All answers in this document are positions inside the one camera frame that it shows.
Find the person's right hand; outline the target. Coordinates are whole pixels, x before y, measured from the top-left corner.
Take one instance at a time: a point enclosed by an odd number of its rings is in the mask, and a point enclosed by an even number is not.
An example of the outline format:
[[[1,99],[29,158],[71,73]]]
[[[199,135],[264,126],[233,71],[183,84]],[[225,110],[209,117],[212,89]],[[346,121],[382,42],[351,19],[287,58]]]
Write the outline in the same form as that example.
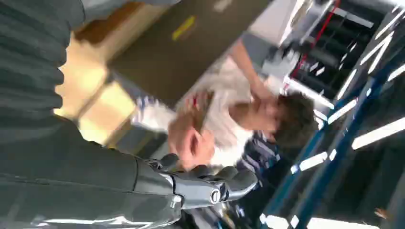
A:
[[[277,96],[260,80],[250,81],[252,103],[257,106],[277,105]]]

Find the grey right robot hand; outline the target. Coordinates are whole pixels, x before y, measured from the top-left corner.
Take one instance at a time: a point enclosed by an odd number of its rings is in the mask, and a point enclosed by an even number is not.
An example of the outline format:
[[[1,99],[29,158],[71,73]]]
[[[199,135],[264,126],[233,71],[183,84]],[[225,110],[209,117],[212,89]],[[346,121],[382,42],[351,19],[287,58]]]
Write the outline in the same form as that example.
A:
[[[45,129],[0,130],[0,226],[3,229],[160,229],[183,210],[240,199],[257,178],[225,167],[171,172],[176,160],[144,161],[82,138],[56,118]]]

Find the person's left hand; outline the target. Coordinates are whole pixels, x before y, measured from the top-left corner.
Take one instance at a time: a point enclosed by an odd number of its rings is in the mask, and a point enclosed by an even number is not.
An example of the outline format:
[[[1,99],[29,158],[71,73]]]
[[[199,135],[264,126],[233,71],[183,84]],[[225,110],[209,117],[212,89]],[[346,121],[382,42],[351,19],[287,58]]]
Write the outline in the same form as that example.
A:
[[[214,136],[208,130],[194,128],[201,111],[191,109],[178,114],[170,123],[168,144],[171,153],[177,154],[186,171],[199,165],[208,165],[214,155]]]

